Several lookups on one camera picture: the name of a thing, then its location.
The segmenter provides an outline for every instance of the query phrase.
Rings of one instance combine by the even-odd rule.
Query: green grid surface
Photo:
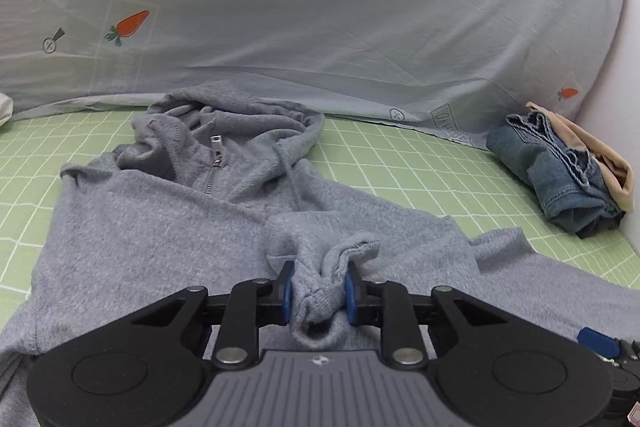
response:
[[[30,292],[60,167],[133,141],[139,111],[76,112],[0,128],[0,327]],[[327,119],[308,158],[328,179],[455,218],[469,237],[522,227],[540,253],[640,289],[640,257],[618,231],[581,240],[544,221],[535,194],[488,152],[392,126]]]

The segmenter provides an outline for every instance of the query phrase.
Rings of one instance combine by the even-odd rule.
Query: metal screw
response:
[[[424,355],[413,347],[401,347],[393,352],[394,360],[402,365],[414,365],[422,362]]]
[[[240,363],[249,355],[242,347],[223,347],[216,353],[216,358],[222,363]]]

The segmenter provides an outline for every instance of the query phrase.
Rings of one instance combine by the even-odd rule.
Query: hoodie hood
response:
[[[225,81],[177,90],[132,122],[136,143],[116,149],[137,169],[239,203],[290,173],[318,141],[324,115],[256,98]],[[212,148],[212,138],[220,141]]]

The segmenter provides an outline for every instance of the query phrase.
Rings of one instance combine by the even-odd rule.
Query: folded clothes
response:
[[[558,227],[581,238],[617,228],[634,210],[628,162],[563,116],[533,103],[527,108],[488,134],[488,149],[535,190]]]
[[[348,325],[349,261],[364,279],[451,285],[572,339],[584,326],[640,338],[638,291],[537,254],[521,229],[470,239],[452,217],[322,178],[303,157],[323,123],[217,82],[152,105],[134,144],[65,166],[31,294],[0,333],[0,426],[38,425],[34,356],[186,286],[227,293],[290,260],[290,325],[263,328],[263,348],[378,347],[379,331]]]

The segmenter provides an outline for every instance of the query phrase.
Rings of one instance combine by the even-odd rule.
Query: metal zipper teeth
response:
[[[222,165],[222,136],[212,136],[211,140],[211,149],[213,150],[214,160],[213,160],[213,168],[209,173],[209,180],[207,181],[207,188],[204,193],[209,195],[211,194],[211,189],[213,188],[213,172],[216,169],[219,169]]]

